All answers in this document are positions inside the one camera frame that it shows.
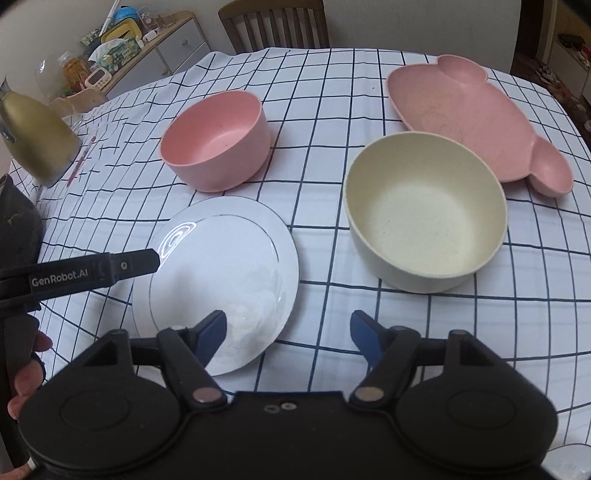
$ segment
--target checkered tablecloth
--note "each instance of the checkered tablecloth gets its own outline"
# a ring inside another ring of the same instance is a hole
[[[39,192],[21,168],[12,169],[45,219],[40,261],[145,248],[176,213],[211,196],[183,184],[161,161],[158,143],[170,122],[204,96],[245,89],[263,101],[273,155],[250,181],[224,194],[278,213],[296,242],[301,282],[279,340],[246,367],[216,378],[219,384],[230,393],[348,395],[368,371],[349,336],[349,316],[361,309],[383,325],[432,338],[446,338],[450,329],[475,333],[551,398],[560,419],[556,445],[589,443],[591,161],[545,89],[488,70],[489,81],[568,159],[573,193],[555,201],[524,181],[505,185],[505,242],[471,281],[441,294],[408,294],[382,284],[355,252],[342,205],[347,168],[367,143],[405,130],[383,79],[400,65],[435,60],[381,50],[212,53],[185,73],[121,95],[84,115],[78,133],[84,145],[96,141],[71,186],[62,180]],[[131,280],[121,281],[44,303],[37,316],[54,340],[43,355],[50,375],[110,329],[137,334],[131,289]],[[439,372],[427,368],[417,381]]]

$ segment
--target screw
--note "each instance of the screw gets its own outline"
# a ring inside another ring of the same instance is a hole
[[[378,401],[384,397],[384,391],[378,387],[359,387],[355,390],[355,397],[364,402]]]
[[[295,410],[297,405],[293,402],[285,401],[281,404],[281,408],[283,408],[283,410]]]
[[[213,387],[201,387],[193,392],[193,398],[199,403],[213,403],[222,398],[222,392]]]
[[[263,411],[267,413],[279,413],[281,409],[277,405],[265,405]]]

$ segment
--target white plate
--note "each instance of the white plate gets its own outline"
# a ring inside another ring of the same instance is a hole
[[[134,281],[138,333],[192,327],[214,310],[228,334],[210,375],[243,367],[273,343],[291,313],[300,281],[296,246],[270,208],[244,197],[216,197],[173,217],[151,240],[156,273]]]

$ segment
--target cream bowl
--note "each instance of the cream bowl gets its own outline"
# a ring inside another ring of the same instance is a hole
[[[507,230],[492,170],[463,145],[424,132],[367,145],[347,175],[345,205],[369,269],[413,293],[465,281],[492,259]]]

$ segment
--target pink divided plate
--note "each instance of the pink divided plate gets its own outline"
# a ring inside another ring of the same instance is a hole
[[[408,65],[390,73],[388,96],[410,130],[460,142],[484,160],[499,181],[529,177],[544,195],[570,192],[574,178],[566,159],[487,79],[477,63],[441,55],[436,64]]]

